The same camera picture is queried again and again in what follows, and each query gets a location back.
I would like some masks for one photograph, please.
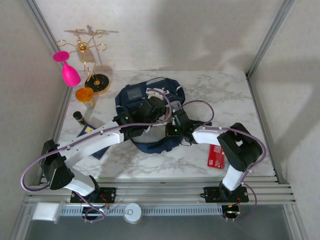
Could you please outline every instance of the red box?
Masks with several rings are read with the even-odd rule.
[[[225,168],[225,153],[221,146],[210,144],[208,167],[216,169]]]

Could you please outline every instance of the backpack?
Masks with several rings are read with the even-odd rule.
[[[115,97],[116,113],[119,115],[139,108],[148,97],[147,88],[164,90],[164,94],[175,109],[178,109],[186,100],[185,92],[176,80],[157,77],[149,81],[125,86]],[[181,143],[183,137],[165,136],[165,127],[165,125],[153,126],[148,132],[132,138],[131,141],[140,151],[147,154],[160,154],[162,151],[169,152]]]

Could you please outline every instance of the white lid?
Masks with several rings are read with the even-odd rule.
[[[128,223],[137,223],[142,217],[141,207],[136,203],[128,204],[124,209],[123,217]]]

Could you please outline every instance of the marble tabletop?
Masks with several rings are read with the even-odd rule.
[[[185,91],[186,101],[204,100],[215,111],[212,125],[229,127],[236,122],[242,123],[248,131],[263,140],[254,103],[248,88],[245,74],[241,71],[112,71],[100,72],[110,79],[110,88],[102,95],[95,96],[96,105],[87,110],[83,103],[75,98],[74,87],[62,126],[59,143],[77,137],[82,127],[73,118],[80,111],[86,121],[96,128],[111,123],[116,116],[115,97],[128,84],[144,82],[156,77],[168,77],[177,80]],[[191,103],[184,107],[190,119],[207,121],[211,111],[203,103]],[[85,175],[94,177],[119,178],[187,178],[187,177],[223,177],[225,169],[208,167],[208,144],[180,145],[170,152],[146,154],[128,140],[111,146],[98,160],[88,156],[78,162],[74,168]],[[254,167],[249,176],[274,176],[274,168],[269,159]]]

